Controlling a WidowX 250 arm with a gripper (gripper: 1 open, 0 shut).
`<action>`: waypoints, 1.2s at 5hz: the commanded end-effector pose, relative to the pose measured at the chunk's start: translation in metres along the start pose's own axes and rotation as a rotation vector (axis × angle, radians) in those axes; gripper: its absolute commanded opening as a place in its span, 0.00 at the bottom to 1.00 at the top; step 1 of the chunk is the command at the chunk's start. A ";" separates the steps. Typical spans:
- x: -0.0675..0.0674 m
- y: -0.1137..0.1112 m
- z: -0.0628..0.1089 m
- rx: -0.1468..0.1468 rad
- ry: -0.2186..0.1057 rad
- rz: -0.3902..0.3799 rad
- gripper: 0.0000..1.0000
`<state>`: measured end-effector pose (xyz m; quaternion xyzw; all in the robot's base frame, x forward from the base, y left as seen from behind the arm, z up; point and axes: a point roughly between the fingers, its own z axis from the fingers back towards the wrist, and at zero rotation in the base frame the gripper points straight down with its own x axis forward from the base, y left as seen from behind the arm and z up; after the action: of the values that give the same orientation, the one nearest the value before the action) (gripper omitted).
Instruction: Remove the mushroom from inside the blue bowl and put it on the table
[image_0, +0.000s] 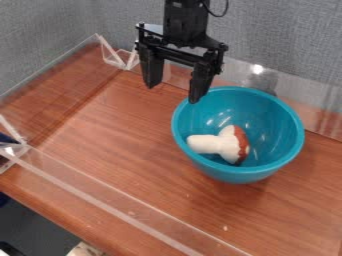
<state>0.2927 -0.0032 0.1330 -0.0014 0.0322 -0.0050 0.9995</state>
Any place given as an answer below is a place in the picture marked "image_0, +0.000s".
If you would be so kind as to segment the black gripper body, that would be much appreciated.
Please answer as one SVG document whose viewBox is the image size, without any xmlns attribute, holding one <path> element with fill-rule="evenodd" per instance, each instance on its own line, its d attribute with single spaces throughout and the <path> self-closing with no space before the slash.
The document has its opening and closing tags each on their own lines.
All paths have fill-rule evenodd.
<svg viewBox="0 0 342 256">
<path fill-rule="evenodd" d="M 222 72 L 226 43 L 208 34 L 209 17 L 222 18 L 229 11 L 225 3 L 221 14 L 212 10 L 212 0 L 165 0 L 163 24 L 139 22 L 137 50 L 150 48 L 157 55 L 194 68 L 210 62 L 216 74 Z"/>
</svg>

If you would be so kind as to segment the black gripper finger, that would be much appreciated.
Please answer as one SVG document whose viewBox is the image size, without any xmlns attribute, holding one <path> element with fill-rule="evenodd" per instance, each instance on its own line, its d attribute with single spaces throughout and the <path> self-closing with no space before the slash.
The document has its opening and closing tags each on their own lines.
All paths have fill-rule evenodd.
<svg viewBox="0 0 342 256">
<path fill-rule="evenodd" d="M 210 62 L 198 62 L 194 66 L 190 80 L 189 101 L 191 104 L 199 102 L 208 94 L 216 76 L 214 66 Z"/>
<path fill-rule="evenodd" d="M 163 78 L 165 59 L 161 58 L 155 51 L 142 47 L 139 49 L 141 67 L 146 86 L 154 88 Z"/>
</svg>

